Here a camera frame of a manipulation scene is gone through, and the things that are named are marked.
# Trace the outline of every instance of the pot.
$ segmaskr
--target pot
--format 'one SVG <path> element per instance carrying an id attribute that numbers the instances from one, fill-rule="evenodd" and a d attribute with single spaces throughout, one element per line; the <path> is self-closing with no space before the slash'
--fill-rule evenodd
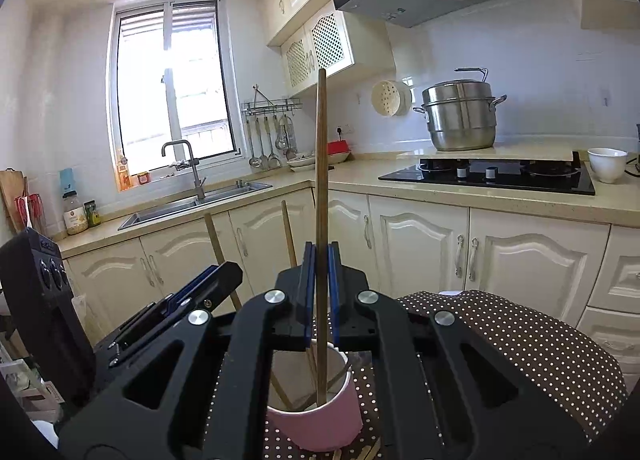
<path id="1" fill-rule="evenodd" d="M 457 68 L 456 72 L 482 72 L 482 81 L 458 79 L 438 83 L 424 92 L 422 108 L 431 142 L 440 151 L 490 148 L 495 141 L 495 108 L 507 99 L 495 98 L 486 82 L 485 68 Z"/>

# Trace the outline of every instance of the glass jar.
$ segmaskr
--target glass jar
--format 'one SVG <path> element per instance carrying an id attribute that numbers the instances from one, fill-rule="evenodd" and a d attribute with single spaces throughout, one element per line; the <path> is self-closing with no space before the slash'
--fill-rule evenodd
<path id="1" fill-rule="evenodd" d="M 69 235 L 77 235 L 89 228 L 89 222 L 86 219 L 84 205 L 78 198 L 78 193 L 71 190 L 62 196 L 63 210 L 65 212 L 66 233 Z"/>

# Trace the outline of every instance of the kitchen sink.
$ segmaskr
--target kitchen sink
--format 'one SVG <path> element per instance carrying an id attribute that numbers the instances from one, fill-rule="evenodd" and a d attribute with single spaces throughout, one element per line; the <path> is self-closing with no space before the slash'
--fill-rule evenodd
<path id="1" fill-rule="evenodd" d="M 144 222 L 149 222 L 151 220 L 164 218 L 165 216 L 169 216 L 175 213 L 188 211 L 189 209 L 194 209 L 201 205 L 207 205 L 218 202 L 220 200 L 225 200 L 227 198 L 245 195 L 247 193 L 252 193 L 253 191 L 260 191 L 261 189 L 267 189 L 268 187 L 271 187 L 271 184 L 236 180 L 236 183 L 234 185 L 221 187 L 220 189 L 214 189 L 213 191 L 206 193 L 204 200 L 198 200 L 198 198 L 196 197 L 191 197 L 138 211 L 137 213 L 134 213 L 129 218 L 127 218 L 127 220 L 120 227 L 118 227 L 118 231 L 120 231 L 121 229 L 126 229 L 127 227 L 133 227 L 139 224 L 143 224 Z"/>

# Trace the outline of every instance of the plate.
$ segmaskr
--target plate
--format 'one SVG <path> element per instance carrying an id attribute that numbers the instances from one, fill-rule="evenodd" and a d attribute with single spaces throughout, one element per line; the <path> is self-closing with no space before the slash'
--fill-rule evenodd
<path id="1" fill-rule="evenodd" d="M 329 164 L 339 164 L 346 161 L 349 155 L 351 155 L 350 151 L 344 151 L 343 153 L 334 153 L 333 155 L 329 155 L 326 160 Z"/>
<path id="2" fill-rule="evenodd" d="M 298 171 L 309 171 L 309 170 L 312 170 L 312 169 L 316 169 L 316 163 L 307 164 L 306 166 L 292 167 L 291 171 L 295 171 L 295 172 L 298 172 Z"/>
<path id="3" fill-rule="evenodd" d="M 295 159 L 287 161 L 287 164 L 289 164 L 289 166 L 291 167 L 300 167 L 300 166 L 309 166 L 311 164 L 314 164 L 315 162 L 316 162 L 316 156 L 312 155 L 310 157 L 308 156 L 296 157 Z"/>

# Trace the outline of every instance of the countertop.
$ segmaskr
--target countertop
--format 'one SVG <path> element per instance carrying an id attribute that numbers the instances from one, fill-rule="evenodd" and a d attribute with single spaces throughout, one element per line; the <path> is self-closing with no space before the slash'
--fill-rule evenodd
<path id="1" fill-rule="evenodd" d="M 604 184 L 594 179 L 593 172 L 587 164 L 596 189 L 595 196 L 378 180 L 380 175 L 411 166 L 418 161 L 418 158 L 405 157 L 402 160 L 355 160 L 337 164 L 335 169 L 329 171 L 329 189 L 640 228 L 640 179 L 629 175 L 624 175 L 616 184 Z M 118 231 L 118 227 L 128 216 L 110 220 L 96 228 L 59 241 L 60 252 L 63 258 L 70 258 L 200 219 L 206 212 L 217 214 L 311 187 L 315 183 L 315 170 L 300 173 L 283 172 L 265 178 L 256 175 L 251 180 L 268 183 L 272 187 L 122 231 Z"/>

